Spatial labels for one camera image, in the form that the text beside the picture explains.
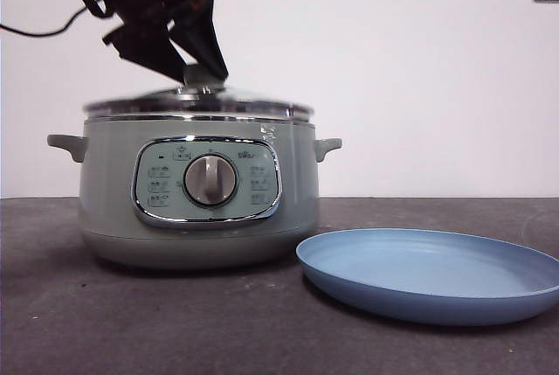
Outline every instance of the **dark countertop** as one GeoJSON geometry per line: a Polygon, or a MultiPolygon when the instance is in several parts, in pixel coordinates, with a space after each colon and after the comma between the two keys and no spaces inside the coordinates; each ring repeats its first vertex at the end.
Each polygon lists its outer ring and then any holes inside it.
{"type": "MultiPolygon", "coordinates": [[[[2,200],[2,373],[557,373],[559,307],[486,328],[404,323],[352,309],[294,254],[198,273],[95,259],[77,199],[2,200]]],[[[559,198],[324,198],[320,232],[416,227],[559,256],[559,198]]]]}

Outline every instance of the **plastic plate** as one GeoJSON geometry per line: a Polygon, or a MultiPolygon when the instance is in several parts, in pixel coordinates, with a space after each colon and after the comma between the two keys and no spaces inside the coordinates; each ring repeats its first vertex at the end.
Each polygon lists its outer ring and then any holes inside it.
{"type": "Polygon", "coordinates": [[[354,229],[302,241],[308,279],[341,302],[401,320],[503,324],[559,302],[559,260],[462,233],[354,229]]]}

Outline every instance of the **plate rim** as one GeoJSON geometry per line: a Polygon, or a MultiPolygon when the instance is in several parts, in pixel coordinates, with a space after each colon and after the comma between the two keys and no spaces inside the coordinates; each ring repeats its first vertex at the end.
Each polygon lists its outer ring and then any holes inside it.
{"type": "Polygon", "coordinates": [[[320,238],[320,237],[325,236],[325,235],[330,235],[330,234],[333,234],[333,233],[351,233],[351,232],[356,232],[356,231],[376,232],[376,231],[386,231],[386,230],[403,231],[403,232],[443,233],[443,234],[456,235],[456,236],[459,236],[459,237],[477,238],[477,239],[489,240],[489,241],[493,241],[493,242],[499,242],[499,243],[502,243],[502,244],[507,244],[509,246],[523,248],[523,249],[532,251],[536,254],[548,257],[552,261],[554,261],[556,263],[556,265],[559,267],[559,260],[556,257],[554,257],[550,254],[544,253],[540,250],[536,250],[535,248],[526,247],[526,246],[523,246],[523,245],[520,245],[520,244],[515,244],[514,242],[497,240],[495,238],[483,237],[481,235],[473,235],[473,234],[470,234],[470,233],[455,233],[455,232],[450,232],[450,231],[440,231],[440,230],[433,230],[433,229],[419,229],[419,228],[390,228],[390,227],[351,228],[351,229],[340,229],[340,230],[336,230],[336,231],[328,231],[327,233],[317,233],[316,235],[313,235],[312,237],[309,237],[309,238],[301,241],[299,243],[299,245],[295,248],[295,253],[296,253],[297,258],[299,259],[300,263],[303,265],[303,267],[305,267],[305,266],[310,267],[314,271],[319,272],[321,274],[324,274],[328,277],[334,277],[336,279],[339,279],[339,280],[342,280],[342,281],[345,281],[345,282],[350,282],[350,283],[353,283],[353,284],[356,284],[356,285],[359,285],[359,286],[362,286],[362,287],[365,287],[365,288],[381,289],[381,290],[385,290],[385,291],[389,291],[389,292],[396,292],[396,293],[399,293],[399,294],[420,295],[420,296],[427,296],[427,297],[430,297],[430,298],[460,299],[460,300],[471,300],[471,301],[485,300],[486,301],[486,300],[501,300],[501,299],[517,299],[517,298],[524,298],[524,297],[530,297],[530,296],[546,295],[546,294],[550,294],[554,291],[559,290],[559,283],[558,283],[551,288],[536,290],[534,292],[527,292],[527,293],[523,293],[523,294],[519,294],[519,295],[472,296],[472,295],[437,295],[437,294],[430,294],[430,293],[427,293],[427,292],[414,292],[414,291],[411,291],[411,290],[388,288],[388,287],[380,286],[380,285],[376,285],[376,284],[367,284],[367,283],[363,283],[363,282],[360,282],[360,281],[354,281],[354,280],[348,279],[347,277],[341,277],[339,275],[330,274],[330,273],[327,273],[324,270],[321,270],[321,269],[319,269],[315,266],[311,266],[309,263],[307,263],[305,260],[303,260],[303,258],[301,257],[301,254],[300,254],[300,250],[304,247],[304,244],[306,244],[308,242],[312,242],[311,240],[315,240],[315,239],[320,238]]]}

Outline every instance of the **cooker handle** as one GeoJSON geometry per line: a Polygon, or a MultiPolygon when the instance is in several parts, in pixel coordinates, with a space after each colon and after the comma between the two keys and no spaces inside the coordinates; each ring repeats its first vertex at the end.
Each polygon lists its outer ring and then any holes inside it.
{"type": "Polygon", "coordinates": [[[324,161],[324,156],[334,149],[342,147],[342,139],[321,139],[314,141],[314,154],[316,155],[316,162],[321,163],[324,161]]]}
{"type": "Polygon", "coordinates": [[[46,143],[54,148],[67,150],[76,163],[83,163],[87,151],[87,138],[69,135],[48,135],[46,143]]]}

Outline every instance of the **control knob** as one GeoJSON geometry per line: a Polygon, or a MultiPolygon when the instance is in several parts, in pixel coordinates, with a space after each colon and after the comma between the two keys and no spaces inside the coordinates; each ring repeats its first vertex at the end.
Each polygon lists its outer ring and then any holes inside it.
{"type": "Polygon", "coordinates": [[[184,173],[184,188],[202,205],[219,205],[235,191],[237,177],[232,165],[217,155],[195,159],[184,173]]]}

